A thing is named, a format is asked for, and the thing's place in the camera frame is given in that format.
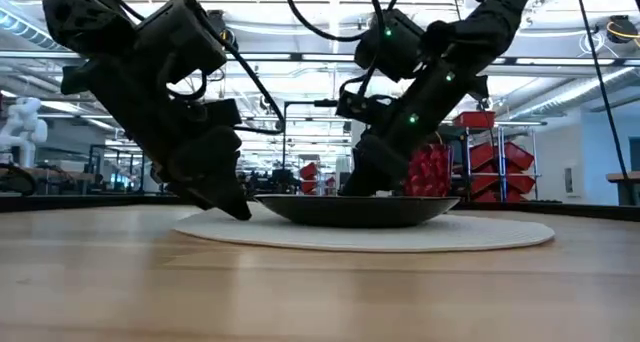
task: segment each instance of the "dark plate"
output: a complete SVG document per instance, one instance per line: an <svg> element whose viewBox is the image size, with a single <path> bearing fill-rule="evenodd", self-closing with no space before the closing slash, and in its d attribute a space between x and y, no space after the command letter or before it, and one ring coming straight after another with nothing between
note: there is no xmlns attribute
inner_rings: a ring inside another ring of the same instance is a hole
<svg viewBox="0 0 640 342"><path fill-rule="evenodd" d="M293 223L344 228L398 228L447 212L457 197L340 197L258 195L260 203Z"/></svg>

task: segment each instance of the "red object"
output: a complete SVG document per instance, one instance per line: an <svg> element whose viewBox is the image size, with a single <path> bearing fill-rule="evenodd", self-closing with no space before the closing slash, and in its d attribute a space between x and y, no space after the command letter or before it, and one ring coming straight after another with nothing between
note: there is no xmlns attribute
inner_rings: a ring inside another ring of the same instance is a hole
<svg viewBox="0 0 640 342"><path fill-rule="evenodd" d="M318 183L316 182L316 175L318 174L318 167L315 163L311 162L308 165L302 167L300 169L300 178L302 178L303 182L300 185L300 189L302 193L308 195L316 194L316 187Z"/></svg>
<svg viewBox="0 0 640 342"><path fill-rule="evenodd" d="M496 113L492 111L462 112L453 120L453 125L469 128L492 128Z"/></svg>
<svg viewBox="0 0 640 342"><path fill-rule="evenodd" d="M404 184L407 196L444 197L451 190L451 147L428 144L413 153Z"/></svg>
<svg viewBox="0 0 640 342"><path fill-rule="evenodd" d="M504 154L509 162L520 167L523 171L528 170L533 163L533 155L513 144L513 142L505 143Z"/></svg>
<svg viewBox="0 0 640 342"><path fill-rule="evenodd" d="M500 202L500 191L486 190L484 193L473 198L474 202ZM507 201L509 203L524 202L526 199L522 198L520 194L515 190L507 191Z"/></svg>
<svg viewBox="0 0 640 342"><path fill-rule="evenodd" d="M484 168L475 171L475 173L498 173L497 166L488 164ZM507 164L507 192L516 190L517 193L529 193L535 185L536 181L529 176L514 176L514 174L522 174L522 170L516 165ZM481 193L500 182L499 176L474 176L471 183L471 194Z"/></svg>
<svg viewBox="0 0 640 342"><path fill-rule="evenodd" d="M528 170L533 163L533 155L523 150L513 142L504 145L504 152L507 161L515 164L522 170ZM471 148L471 169L476 171L484 167L494 156L498 156L498 147L493 147L493 152L489 143L483 143Z"/></svg>
<svg viewBox="0 0 640 342"><path fill-rule="evenodd" d="M316 164L313 162L300 169L300 177L302 177L303 180L314 180L317 174L318 167L316 167Z"/></svg>
<svg viewBox="0 0 640 342"><path fill-rule="evenodd" d="M300 184L300 189L304 194L316 194L316 186L318 185L315 181L306 181Z"/></svg>

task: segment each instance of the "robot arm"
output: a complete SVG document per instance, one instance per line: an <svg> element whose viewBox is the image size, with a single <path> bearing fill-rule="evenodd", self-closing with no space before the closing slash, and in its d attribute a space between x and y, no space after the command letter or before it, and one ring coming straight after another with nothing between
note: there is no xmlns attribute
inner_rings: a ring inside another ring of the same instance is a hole
<svg viewBox="0 0 640 342"><path fill-rule="evenodd" d="M339 114L371 125L354 150L355 169L343 195L368 196L393 189L404 180L414 149L466 94L488 97L486 77L477 74L509 48L527 2L485 0L465 20L434 22L424 33L401 12L387 11L388 38L380 46L377 67L393 80L415 81L385 107L374 100L354 103L356 96L349 92L341 96ZM394 36L402 36L402 42ZM397 43L406 46L407 41L408 52L399 49ZM377 43L374 33L366 34L356 50L356 63L370 63ZM361 103L377 108L366 108L368 114L363 115L349 107Z"/></svg>
<svg viewBox="0 0 640 342"><path fill-rule="evenodd" d="M466 93L488 94L486 79L476 75L509 47L527 1L485 0L466 20L437 22L426 32L400 11L387 11L386 35L402 38L383 41L374 23L358 46L356 63L369 66L375 59L389 78L415 82L391 105L371 104L366 113L354 110L352 102L367 101L341 96L340 113L371 124L354 151L356 168L343 194L392 188L404 178L413 149ZM248 219L235 177L241 145L234 132L241 123L235 101L199 104L203 88L188 96L166 88L195 70L206 79L226 63L223 46L234 53L232 43L221 40L197 0L170 0L138 25L122 6L121 0L43 1L56 42L89 58L82 67L65 68L62 92L91 91L174 193L201 208Z"/></svg>
<svg viewBox="0 0 640 342"><path fill-rule="evenodd" d="M121 4L43 1L52 37L89 58L82 67L64 69L62 93L91 91L154 162L153 174L172 192L200 208L218 207L249 219L235 177L241 141L234 129L242 122L235 101L196 102L207 76L226 63L224 41L197 0L170 0L138 25ZM195 70L201 71L203 85L194 94L166 87Z"/></svg>

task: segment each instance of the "wooden tabletop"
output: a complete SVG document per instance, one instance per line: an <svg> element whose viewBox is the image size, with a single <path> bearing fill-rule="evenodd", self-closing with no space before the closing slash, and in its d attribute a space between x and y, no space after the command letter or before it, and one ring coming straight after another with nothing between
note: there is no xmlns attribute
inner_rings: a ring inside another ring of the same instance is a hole
<svg viewBox="0 0 640 342"><path fill-rule="evenodd" d="M474 212L541 221L557 238L355 254L171 231L196 212L0 215L0 341L640 340L640 223Z"/></svg>
<svg viewBox="0 0 640 342"><path fill-rule="evenodd" d="M45 168L24 168L24 167L21 167L21 168L29 172L29 174L31 174L35 178L71 177L75 180L82 180L82 181L93 181L96 178L96 176L91 173L65 172L66 173L65 175L65 173L60 173L59 171L45 169ZM7 169L0 168L0 176L5 175L6 173L7 173Z"/></svg>
<svg viewBox="0 0 640 342"><path fill-rule="evenodd" d="M627 172L627 176L632 182L640 182L640 171L629 171ZM624 181L624 176L622 173L609 173L607 175L607 181L611 183L618 183Z"/></svg>

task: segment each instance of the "white placemat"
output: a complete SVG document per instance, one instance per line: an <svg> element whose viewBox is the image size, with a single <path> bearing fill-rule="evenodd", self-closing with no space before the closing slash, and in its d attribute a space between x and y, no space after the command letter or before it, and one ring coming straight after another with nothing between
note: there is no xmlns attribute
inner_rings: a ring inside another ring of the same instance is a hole
<svg viewBox="0 0 640 342"><path fill-rule="evenodd" d="M400 229L341 229L296 225L258 203L253 217L237 221L220 210L178 222L174 230L222 242L354 252L478 251L532 246L553 238L551 228L534 222L438 216L420 226Z"/></svg>

